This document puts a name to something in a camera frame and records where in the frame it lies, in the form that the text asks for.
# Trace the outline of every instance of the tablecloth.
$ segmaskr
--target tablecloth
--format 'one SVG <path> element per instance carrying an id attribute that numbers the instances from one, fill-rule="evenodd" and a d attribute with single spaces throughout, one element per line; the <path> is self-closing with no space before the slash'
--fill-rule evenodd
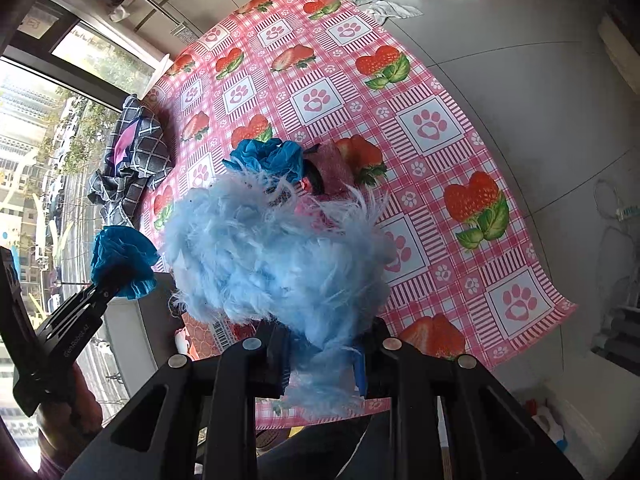
<path id="1" fill-rule="evenodd" d="M 145 101 L 164 126 L 175 165 L 140 209 L 140 229 L 160 252 L 174 201 L 225 171 L 233 132 L 264 129 L 254 119 L 263 116 L 274 137 L 305 147 L 358 133 L 382 150 L 389 205 L 380 227 L 398 248 L 385 270 L 391 295 L 381 313 L 391 332 L 444 314 L 465 335 L 466 351 L 492 368 L 576 307 L 545 276 L 473 124 L 433 74 L 351 2 L 252 0 L 188 46 Z M 452 184 L 459 200 L 447 209 Z M 493 205 L 465 202 L 479 188 Z M 168 270 L 163 258 L 158 270 Z M 187 322 L 201 357 L 251 332 Z M 376 400 L 365 409 L 386 407 Z M 304 424 L 300 410 L 276 413 L 268 402 L 257 403 L 256 422 Z"/>

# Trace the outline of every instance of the blue crumpled fabric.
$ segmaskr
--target blue crumpled fabric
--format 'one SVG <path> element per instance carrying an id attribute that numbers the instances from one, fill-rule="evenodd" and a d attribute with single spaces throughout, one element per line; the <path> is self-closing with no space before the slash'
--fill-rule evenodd
<path id="1" fill-rule="evenodd" d="M 151 266 L 159 259 L 155 245 L 140 231 L 126 225 L 109 225 L 95 237 L 91 281 L 100 283 L 113 266 L 124 264 L 131 269 L 131 281 L 120 289 L 117 296 L 136 300 L 156 288 Z"/>
<path id="2" fill-rule="evenodd" d="M 293 140 L 269 139 L 261 142 L 244 139 L 229 153 L 231 160 L 223 160 L 228 170 L 265 171 L 274 176 L 284 176 L 292 184 L 302 180 L 302 147 Z"/>

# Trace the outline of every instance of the silver screw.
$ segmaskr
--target silver screw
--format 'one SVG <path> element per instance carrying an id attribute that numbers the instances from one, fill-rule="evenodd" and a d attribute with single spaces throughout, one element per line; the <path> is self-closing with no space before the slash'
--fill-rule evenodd
<path id="1" fill-rule="evenodd" d="M 242 341 L 242 348 L 245 350 L 257 350 L 262 346 L 262 341 L 257 337 L 249 337 Z"/>
<path id="2" fill-rule="evenodd" d="M 402 346 L 402 341 L 400 341 L 396 337 L 387 337 L 383 342 L 382 346 L 387 350 L 399 350 Z"/>
<path id="3" fill-rule="evenodd" d="M 478 361 L 476 361 L 476 358 L 469 354 L 462 354 L 458 358 L 458 366 L 460 366 L 460 368 L 471 370 L 472 368 L 475 368 L 477 364 Z"/>
<path id="4" fill-rule="evenodd" d="M 187 364 L 187 356 L 183 354 L 175 354 L 169 357 L 167 362 L 171 368 L 182 368 Z"/>

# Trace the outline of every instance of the dark pants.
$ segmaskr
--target dark pants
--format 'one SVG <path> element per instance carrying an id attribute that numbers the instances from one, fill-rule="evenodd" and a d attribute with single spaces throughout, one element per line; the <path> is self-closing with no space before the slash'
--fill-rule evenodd
<path id="1" fill-rule="evenodd" d="M 259 480 L 388 480 L 389 413 L 309 426 L 258 457 Z"/>

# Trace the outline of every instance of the floor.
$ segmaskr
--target floor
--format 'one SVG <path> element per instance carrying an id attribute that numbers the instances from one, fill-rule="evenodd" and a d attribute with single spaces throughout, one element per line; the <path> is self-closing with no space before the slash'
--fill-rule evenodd
<path id="1" fill-rule="evenodd" d="M 496 375 L 511 390 L 546 381 L 566 392 L 567 377 L 584 381 L 585 388 L 598 387 L 600 379 L 588 370 L 609 364 L 596 358 L 593 366 L 584 365 L 595 357 L 589 355 L 590 341 L 609 291 L 628 274 L 633 253 L 628 238 L 604 235 L 611 222 L 596 210 L 594 184 L 606 179 L 626 204 L 640 204 L 640 101 L 597 34 L 602 1 L 393 1 L 424 15 L 387 20 L 385 28 L 430 67 L 468 115 L 527 216 L 548 275 L 580 304 L 564 325 Z M 640 379 L 619 370 L 609 387 L 640 393 Z M 572 399 L 572 406 L 579 400 Z M 604 404 L 582 414 L 589 419 L 590 409 L 606 419 Z M 625 421 L 618 454 L 640 429 L 640 410 L 625 417 L 631 422 Z"/>

